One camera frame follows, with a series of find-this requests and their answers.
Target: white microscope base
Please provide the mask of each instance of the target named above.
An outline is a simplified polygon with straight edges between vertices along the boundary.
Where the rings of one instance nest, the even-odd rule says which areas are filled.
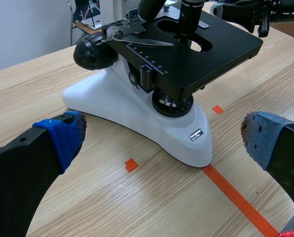
[[[142,134],[187,165],[204,167],[212,160],[210,127],[196,103],[183,117],[162,116],[152,106],[152,93],[126,85],[108,69],[67,88],[63,100],[71,110],[113,121]]]

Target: red object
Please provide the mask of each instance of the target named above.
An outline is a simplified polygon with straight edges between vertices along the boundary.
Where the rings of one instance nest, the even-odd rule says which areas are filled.
[[[215,107],[213,107],[212,110],[214,110],[215,113],[218,115],[224,112],[224,110],[219,105],[216,105]]]
[[[130,173],[134,171],[139,165],[134,161],[134,159],[130,159],[125,162],[126,164],[126,170]]]
[[[286,231],[283,234],[280,234],[278,237],[294,237],[294,230],[291,232]]]
[[[202,170],[265,237],[279,235],[279,232],[211,164]]]

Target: microscope stage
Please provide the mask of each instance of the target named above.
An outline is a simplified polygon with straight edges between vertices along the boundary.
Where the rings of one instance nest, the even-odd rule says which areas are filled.
[[[146,31],[134,36],[169,42],[173,47],[144,46],[116,40],[108,44],[138,72],[147,69],[141,77],[152,78],[155,87],[175,100],[182,100],[256,56],[263,44],[261,39],[206,12],[202,12],[201,21],[207,23],[209,28],[198,27],[196,34],[188,38],[201,46],[200,52],[179,41],[178,20],[166,16],[143,23]]]

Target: orange tape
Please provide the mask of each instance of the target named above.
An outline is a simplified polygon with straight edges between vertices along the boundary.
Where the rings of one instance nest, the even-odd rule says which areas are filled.
[[[134,159],[130,159],[125,162],[126,164],[126,170],[130,173],[134,171],[139,165],[134,161]]]
[[[224,110],[219,106],[219,105],[216,105],[215,107],[212,107],[212,110],[215,111],[216,114],[221,114],[222,112],[224,112]]]
[[[277,230],[212,165],[202,170],[265,237],[279,235]]]

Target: wood grain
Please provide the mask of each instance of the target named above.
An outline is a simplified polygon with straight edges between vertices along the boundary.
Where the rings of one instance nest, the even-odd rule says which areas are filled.
[[[32,123],[66,110],[64,88],[93,73],[73,62],[74,48],[0,71],[0,146]],[[216,169],[277,229],[294,204],[248,156],[245,114],[266,110],[294,120],[294,39],[271,29],[259,55],[194,94],[206,112]],[[215,114],[211,108],[225,112]],[[112,122],[86,116],[84,146],[50,187],[29,237],[261,236],[198,168]],[[135,159],[132,173],[125,161]]]

